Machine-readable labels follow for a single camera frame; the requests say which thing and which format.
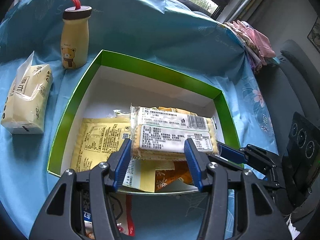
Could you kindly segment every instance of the bottle cap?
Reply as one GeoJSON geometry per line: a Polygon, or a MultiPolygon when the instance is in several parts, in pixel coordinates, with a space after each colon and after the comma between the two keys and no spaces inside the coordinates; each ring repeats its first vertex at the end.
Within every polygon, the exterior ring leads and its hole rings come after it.
{"type": "Polygon", "coordinates": [[[80,0],[72,0],[75,6],[64,10],[62,18],[65,20],[84,19],[91,15],[92,8],[90,6],[81,6],[80,0]]]}

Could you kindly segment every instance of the screw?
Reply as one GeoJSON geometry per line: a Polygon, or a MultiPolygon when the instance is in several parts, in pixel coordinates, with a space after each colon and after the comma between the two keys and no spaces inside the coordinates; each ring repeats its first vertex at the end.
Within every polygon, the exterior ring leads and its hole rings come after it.
{"type": "Polygon", "coordinates": [[[72,170],[72,169],[67,169],[67,170],[65,171],[65,173],[66,173],[68,176],[70,176],[70,175],[73,173],[73,170],[72,170]]]}
{"type": "Polygon", "coordinates": [[[218,167],[218,164],[217,164],[217,163],[214,163],[214,162],[210,162],[208,166],[209,166],[209,168],[211,168],[211,169],[215,169],[215,168],[218,167]]]}
{"type": "Polygon", "coordinates": [[[249,169],[245,169],[243,172],[245,175],[252,175],[252,171],[249,169]]]}
{"type": "Polygon", "coordinates": [[[107,166],[108,166],[108,164],[106,162],[99,163],[99,167],[102,169],[106,168],[107,166]]]}

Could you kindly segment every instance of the gray wall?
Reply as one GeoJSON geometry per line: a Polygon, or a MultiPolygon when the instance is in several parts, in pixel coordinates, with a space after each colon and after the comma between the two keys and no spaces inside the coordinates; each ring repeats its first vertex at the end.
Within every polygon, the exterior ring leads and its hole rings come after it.
{"type": "Polygon", "coordinates": [[[308,0],[273,0],[253,27],[269,38],[277,55],[284,41],[294,40],[320,72],[320,53],[307,39],[316,19],[308,0]]]}

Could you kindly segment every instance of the bear print on bottle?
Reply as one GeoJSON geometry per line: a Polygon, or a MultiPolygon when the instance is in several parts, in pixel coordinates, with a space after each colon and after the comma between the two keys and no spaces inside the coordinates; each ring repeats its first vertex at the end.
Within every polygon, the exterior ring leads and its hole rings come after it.
{"type": "Polygon", "coordinates": [[[69,49],[69,48],[61,47],[61,51],[62,51],[62,57],[63,57],[63,61],[62,61],[63,66],[65,68],[75,69],[76,64],[73,61],[73,59],[75,57],[76,49],[75,48],[69,49]]]}

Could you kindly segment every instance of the green box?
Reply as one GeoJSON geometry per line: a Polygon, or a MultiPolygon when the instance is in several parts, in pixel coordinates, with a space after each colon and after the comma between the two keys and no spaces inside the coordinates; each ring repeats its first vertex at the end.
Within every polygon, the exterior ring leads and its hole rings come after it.
{"type": "Polygon", "coordinates": [[[221,90],[165,66],[102,50],[80,79],[64,110],[50,150],[48,172],[60,176],[69,168],[82,118],[106,117],[116,106],[128,111],[131,103],[182,108],[205,117],[214,115],[218,140],[240,147],[221,90]]]}

